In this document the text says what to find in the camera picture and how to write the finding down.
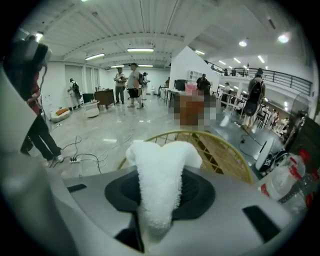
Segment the brown desk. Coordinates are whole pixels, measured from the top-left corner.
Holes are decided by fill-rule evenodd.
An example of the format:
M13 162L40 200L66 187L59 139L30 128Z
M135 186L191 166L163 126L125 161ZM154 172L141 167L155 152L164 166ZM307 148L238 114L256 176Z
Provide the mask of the brown desk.
M114 90L107 89L96 91L94 93L94 98L99 101L98 107L101 105L105 105L105 108L108 109L108 106L113 103L115 104Z

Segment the floor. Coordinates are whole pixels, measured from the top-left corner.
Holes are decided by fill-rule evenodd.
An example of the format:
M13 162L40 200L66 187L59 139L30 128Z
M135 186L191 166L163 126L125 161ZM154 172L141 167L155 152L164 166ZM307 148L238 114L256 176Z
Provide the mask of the floor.
M76 153L96 155L99 158L100 171L107 173L118 168L127 148L134 141L143 141L161 133L181 129L179 122L175 121L171 111L168 111L168 106L156 95L147 95L143 109L127 108L128 103L104 108L99 116L93 118L85 118L83 110L76 110L68 119L54 124L51 135L60 148L74 143L76 139L77 142L81 140L76 146L72 144L65 148L62 151L63 155L70 157ZM246 136L248 133L234 123L239 116L233 114L231 117L228 111L223 112L219 104L210 112L210 115L206 115L207 119L210 119L206 122L207 126L198 129L211 132L225 139L240 152L242 151L249 166L253 165L261 145L268 138L275 138L273 150L282 145L278 136L268 129L261 130L254 127L252 132L249 132L252 138ZM240 144L242 135L245 143ZM42 158L36 149L32 150L31 155ZM70 163L70 159L66 158L62 163L54 163L54 168L57 172L61 172L61 176L65 179L78 177L81 173L83 176L99 174L98 163L94 156L80 155L79 157L80 163ZM254 170L252 178L254 182L258 181Z

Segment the wicker basket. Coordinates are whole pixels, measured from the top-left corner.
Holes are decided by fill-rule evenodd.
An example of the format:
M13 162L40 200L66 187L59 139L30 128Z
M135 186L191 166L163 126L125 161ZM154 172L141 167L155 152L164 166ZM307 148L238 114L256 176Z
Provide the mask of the wicker basket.
M201 131L170 131L149 138L146 142L155 142L160 146L174 141L191 143L202 158L202 169L219 174L233 176L243 182L252 184L250 168L242 155L225 140ZM118 167L126 168L128 162L123 159Z

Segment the round ceiling light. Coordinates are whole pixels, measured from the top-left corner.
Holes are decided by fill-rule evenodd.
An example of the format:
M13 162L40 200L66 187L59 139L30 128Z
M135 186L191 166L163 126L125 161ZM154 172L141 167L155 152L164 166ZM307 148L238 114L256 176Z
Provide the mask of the round ceiling light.
M289 36L282 34L278 37L280 43L287 43L289 41Z
M239 45L242 46L242 47L246 47L246 46L247 46L247 43L246 43L245 41L241 41L241 42L239 43Z

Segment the yellow rim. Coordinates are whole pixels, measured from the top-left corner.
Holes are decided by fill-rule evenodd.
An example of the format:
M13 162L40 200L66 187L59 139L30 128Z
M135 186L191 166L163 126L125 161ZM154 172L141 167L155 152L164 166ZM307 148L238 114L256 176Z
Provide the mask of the yellow rim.
M218 140L219 142L221 142L222 144L225 144L226 146L228 146L229 148L231 148L235 154L237 155L237 157L239 157L243 164L244 164L244 167L245 167L245 170L246 172L248 173L249 175L249 179L250 179L250 182L252 183L252 176L251 176L251 171L250 171L250 168L249 166L247 165L244 157L239 153L239 151L237 149L235 149L235 147L233 147L231 144L229 144L228 142L226 142L224 139L218 137L218 136L215 136L211 133L208 133L208 132L205 132L205 131L193 131L193 130L174 130L174 131L168 131L168 132L165 132L165 133L162 133L162 134L159 134L157 136L154 136L154 137L151 137L151 138L148 138L145 140L145 142L149 142L149 141L152 141L156 138L159 138L159 137L163 137L163 136L166 136L166 135L170 135L170 134L196 134L196 135L203 135L203 136L208 136L208 137L211 137L215 140ZM126 162L126 158L124 158L121 163L119 164L118 166L118 170L120 170L122 168L122 166L125 164Z

